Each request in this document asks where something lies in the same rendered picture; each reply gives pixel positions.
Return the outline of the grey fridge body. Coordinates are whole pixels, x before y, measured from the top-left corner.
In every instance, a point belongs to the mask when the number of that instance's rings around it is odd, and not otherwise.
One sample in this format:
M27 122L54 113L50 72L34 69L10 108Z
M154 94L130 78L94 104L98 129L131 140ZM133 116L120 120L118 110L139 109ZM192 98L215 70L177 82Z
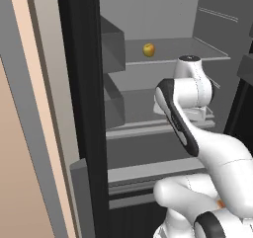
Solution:
M253 0L100 0L101 17L125 33L127 40L198 38L227 53L226 60L202 61L214 86L204 121L190 122L205 131L224 132L236 93L237 69L249 49L253 25ZM126 66L109 74L117 88L125 91L154 90L159 82L174 76L176 62ZM138 165L196 158L181 144L176 132L107 140L108 171ZM134 218L126 227L126 238L153 238L164 222L161 208L152 224Z

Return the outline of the beige cabinet side panel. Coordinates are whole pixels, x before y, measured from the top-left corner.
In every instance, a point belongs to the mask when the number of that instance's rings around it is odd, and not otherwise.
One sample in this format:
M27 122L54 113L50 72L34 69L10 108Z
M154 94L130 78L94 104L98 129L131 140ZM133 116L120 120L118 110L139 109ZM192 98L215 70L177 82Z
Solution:
M0 238L77 238L31 1L0 0Z

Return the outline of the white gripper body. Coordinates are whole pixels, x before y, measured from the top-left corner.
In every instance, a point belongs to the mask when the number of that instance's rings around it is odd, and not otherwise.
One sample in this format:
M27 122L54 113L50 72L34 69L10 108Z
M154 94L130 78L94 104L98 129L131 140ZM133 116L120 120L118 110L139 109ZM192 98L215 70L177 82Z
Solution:
M171 119L187 118L192 121L204 121L207 117L207 104L200 106L197 99L178 98L167 104L154 100L153 111Z

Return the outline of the grey fridge shelf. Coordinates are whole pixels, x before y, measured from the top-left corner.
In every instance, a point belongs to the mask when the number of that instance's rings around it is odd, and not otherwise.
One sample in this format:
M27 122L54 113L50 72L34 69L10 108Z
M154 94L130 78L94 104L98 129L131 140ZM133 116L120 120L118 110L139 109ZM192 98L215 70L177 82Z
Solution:
M108 129L108 140L172 132L173 128L167 118L153 111L154 90L123 92L125 101L124 125Z
M142 52L143 46L147 43L152 43L155 47L154 55L151 57L145 56ZM126 66L176 62L182 55L196 55L202 61L230 58L227 53L198 38L126 41Z
M205 171L196 158L111 169L108 171L110 209L153 202L150 190L158 180Z

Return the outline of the grey fridge door bin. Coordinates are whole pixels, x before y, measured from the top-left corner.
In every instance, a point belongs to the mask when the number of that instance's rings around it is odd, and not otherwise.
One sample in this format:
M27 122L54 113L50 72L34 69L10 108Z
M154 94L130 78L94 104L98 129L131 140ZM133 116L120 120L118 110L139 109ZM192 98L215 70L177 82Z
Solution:
M104 75L106 129L124 125L125 100L109 74Z
M103 72L126 70L125 33L106 18L101 17Z

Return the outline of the black-edged fridge door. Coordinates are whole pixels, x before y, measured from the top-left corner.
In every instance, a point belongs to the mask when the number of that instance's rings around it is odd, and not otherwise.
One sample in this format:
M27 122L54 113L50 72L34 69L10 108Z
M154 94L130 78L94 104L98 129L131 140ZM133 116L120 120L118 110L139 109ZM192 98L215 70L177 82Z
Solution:
M85 159L96 238L109 238L99 0L33 0L44 74L74 216L70 165Z

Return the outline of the dark fridge door with bin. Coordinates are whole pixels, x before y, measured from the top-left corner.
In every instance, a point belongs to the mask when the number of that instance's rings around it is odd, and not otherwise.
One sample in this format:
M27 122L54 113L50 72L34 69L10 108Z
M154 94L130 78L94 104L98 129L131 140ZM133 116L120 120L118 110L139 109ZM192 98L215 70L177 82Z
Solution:
M250 37L251 46L237 71L239 84L224 132L241 140L253 154L253 31Z

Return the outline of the yellow-green apple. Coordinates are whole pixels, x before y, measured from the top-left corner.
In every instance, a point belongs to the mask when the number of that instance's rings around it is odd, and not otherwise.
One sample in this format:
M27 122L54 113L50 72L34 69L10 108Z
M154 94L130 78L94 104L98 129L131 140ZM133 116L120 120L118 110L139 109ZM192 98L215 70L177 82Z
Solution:
M142 47L142 52L145 56L151 57L155 53L155 46L153 43L147 43Z

